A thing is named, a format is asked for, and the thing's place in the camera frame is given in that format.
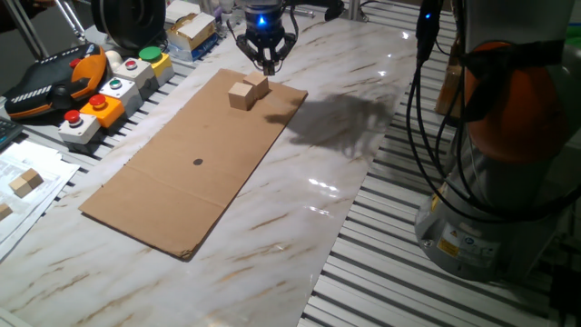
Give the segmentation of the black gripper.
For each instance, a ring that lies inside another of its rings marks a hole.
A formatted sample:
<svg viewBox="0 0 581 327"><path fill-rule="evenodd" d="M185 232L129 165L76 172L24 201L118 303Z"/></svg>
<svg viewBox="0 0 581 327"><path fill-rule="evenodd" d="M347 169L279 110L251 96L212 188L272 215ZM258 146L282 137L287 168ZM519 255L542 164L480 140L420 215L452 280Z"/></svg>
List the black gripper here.
<svg viewBox="0 0 581 327"><path fill-rule="evenodd" d="M245 35L236 37L236 45L251 60L255 67L264 75L269 74L269 62L264 56L264 49L254 49L254 45L276 45L271 48L271 71L275 75L283 61L290 53L297 41L295 34L285 34L282 26L282 6L275 5L246 5Z"/></svg>

